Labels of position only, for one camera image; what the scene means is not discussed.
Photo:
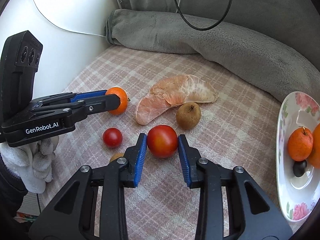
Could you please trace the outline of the white gloved left hand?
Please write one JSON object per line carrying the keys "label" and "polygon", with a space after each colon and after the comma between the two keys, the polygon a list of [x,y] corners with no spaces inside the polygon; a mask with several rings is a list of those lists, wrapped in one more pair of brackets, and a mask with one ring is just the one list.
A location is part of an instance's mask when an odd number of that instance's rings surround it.
{"label": "white gloved left hand", "polygon": [[19,147],[1,143],[1,158],[9,172],[20,178],[31,193],[44,193],[53,179],[52,161],[59,137],[51,137]]}

